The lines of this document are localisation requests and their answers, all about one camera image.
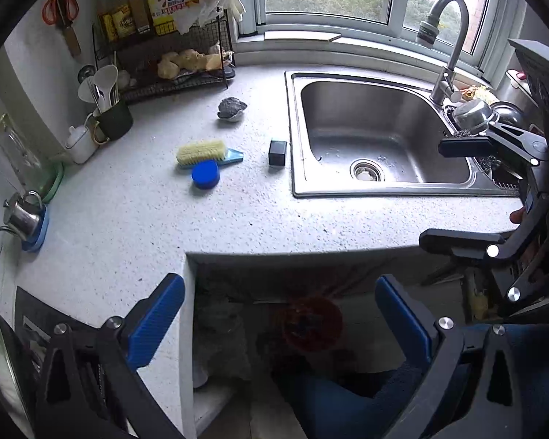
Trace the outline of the oil bottles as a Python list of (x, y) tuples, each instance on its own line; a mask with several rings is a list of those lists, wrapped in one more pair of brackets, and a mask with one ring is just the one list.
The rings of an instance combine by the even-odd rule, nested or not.
[(145, 0), (95, 0), (96, 15), (107, 44), (118, 44), (152, 30)]

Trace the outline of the white small lidded pot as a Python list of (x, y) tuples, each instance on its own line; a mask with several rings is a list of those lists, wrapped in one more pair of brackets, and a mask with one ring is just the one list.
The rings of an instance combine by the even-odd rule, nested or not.
[(92, 139), (92, 132), (86, 125), (71, 126), (64, 144), (65, 150), (77, 165), (83, 165), (97, 151), (97, 144)]

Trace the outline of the orange handled scissors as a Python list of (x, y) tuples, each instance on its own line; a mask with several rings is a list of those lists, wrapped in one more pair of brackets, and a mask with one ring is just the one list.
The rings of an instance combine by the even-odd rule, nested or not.
[(41, 9), (42, 21), (47, 26), (54, 26), (60, 31), (71, 57), (75, 57), (75, 59), (78, 59), (82, 53), (73, 29), (73, 22), (78, 15), (79, 4), (77, 0), (47, 0)]

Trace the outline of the grey crumpled plastic bag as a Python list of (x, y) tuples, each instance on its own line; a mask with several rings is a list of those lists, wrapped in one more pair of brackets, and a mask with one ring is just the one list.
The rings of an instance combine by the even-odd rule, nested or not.
[(226, 122), (238, 122), (247, 108), (246, 102), (235, 97), (227, 97), (219, 103), (217, 117)]

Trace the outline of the dark round lid under rack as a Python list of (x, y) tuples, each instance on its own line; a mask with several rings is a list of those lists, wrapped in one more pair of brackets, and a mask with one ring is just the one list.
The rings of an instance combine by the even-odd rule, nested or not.
[(224, 72), (224, 76), (227, 79), (232, 79), (236, 76), (236, 70), (234, 67), (225, 67), (223, 72)]

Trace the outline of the black and green charger plug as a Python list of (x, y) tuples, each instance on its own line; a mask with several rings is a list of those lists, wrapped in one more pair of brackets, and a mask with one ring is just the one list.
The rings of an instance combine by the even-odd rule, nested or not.
[(287, 159), (287, 142), (271, 140), (269, 144), (269, 165), (285, 166)]

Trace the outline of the dark green utensil cup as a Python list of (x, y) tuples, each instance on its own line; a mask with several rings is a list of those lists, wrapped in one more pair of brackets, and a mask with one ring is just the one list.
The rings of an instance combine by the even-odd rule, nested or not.
[(112, 108), (100, 114), (92, 113), (94, 128), (92, 140), (97, 146), (104, 146), (108, 142), (117, 141), (131, 130), (134, 119), (124, 100), (117, 102)]

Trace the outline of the small steel teapot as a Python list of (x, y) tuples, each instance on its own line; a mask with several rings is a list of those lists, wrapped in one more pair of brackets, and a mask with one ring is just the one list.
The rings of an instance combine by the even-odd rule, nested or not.
[(34, 239), (40, 230), (43, 219), (44, 204), (40, 194), (28, 190), (25, 194), (14, 193), (4, 200), (4, 219), (1, 232), (7, 232), (28, 242)]

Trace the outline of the glass carafe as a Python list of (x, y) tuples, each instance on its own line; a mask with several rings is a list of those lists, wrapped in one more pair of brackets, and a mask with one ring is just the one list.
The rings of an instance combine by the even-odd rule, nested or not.
[(52, 186), (52, 172), (44, 159), (33, 152), (26, 138), (16, 131), (7, 113), (0, 118), (0, 149), (25, 190), (34, 190), (44, 198)]

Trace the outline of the white ladle spoons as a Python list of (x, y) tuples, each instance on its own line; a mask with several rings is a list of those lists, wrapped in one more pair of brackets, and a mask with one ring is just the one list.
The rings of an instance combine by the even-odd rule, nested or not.
[(118, 101), (118, 68), (107, 64), (96, 70), (92, 65), (84, 65), (78, 72), (80, 100), (93, 103), (100, 113), (110, 110)]

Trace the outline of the red trash bin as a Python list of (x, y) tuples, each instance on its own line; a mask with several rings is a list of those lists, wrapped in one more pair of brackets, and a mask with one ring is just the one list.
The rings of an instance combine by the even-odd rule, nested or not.
[(283, 358), (325, 363), (343, 330), (340, 308), (326, 297), (295, 298), (273, 312), (274, 351)]

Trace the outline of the yellow bristle blue scrub brush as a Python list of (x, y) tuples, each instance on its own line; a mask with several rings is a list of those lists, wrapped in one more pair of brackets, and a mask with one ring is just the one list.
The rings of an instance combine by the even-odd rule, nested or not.
[(176, 160), (180, 168), (191, 168), (199, 162), (207, 161), (214, 161), (217, 165), (234, 165), (244, 160), (244, 154), (228, 148), (220, 140), (212, 140), (180, 147), (177, 150)]

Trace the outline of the yellow sponge pieces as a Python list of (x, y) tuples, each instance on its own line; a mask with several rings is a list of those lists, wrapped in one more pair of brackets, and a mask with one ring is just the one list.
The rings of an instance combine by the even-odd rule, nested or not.
[(221, 70), (234, 61), (232, 50), (223, 50), (219, 44), (210, 47), (209, 53), (186, 49), (181, 52), (165, 53), (157, 65), (157, 76), (161, 79), (176, 79), (188, 72), (211, 72)]

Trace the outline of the stainless steel sink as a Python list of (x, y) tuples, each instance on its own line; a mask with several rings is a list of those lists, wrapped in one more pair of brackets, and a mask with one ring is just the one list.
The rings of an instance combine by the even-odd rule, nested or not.
[(438, 154), (456, 128), (414, 79), (289, 71), (285, 89), (297, 197), (518, 193), (473, 159)]

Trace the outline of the blue round lid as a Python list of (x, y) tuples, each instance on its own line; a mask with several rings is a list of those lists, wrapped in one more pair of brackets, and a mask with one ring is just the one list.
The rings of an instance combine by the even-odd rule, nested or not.
[(213, 160), (198, 162), (191, 171), (193, 184), (198, 189), (212, 189), (220, 181), (220, 169)]

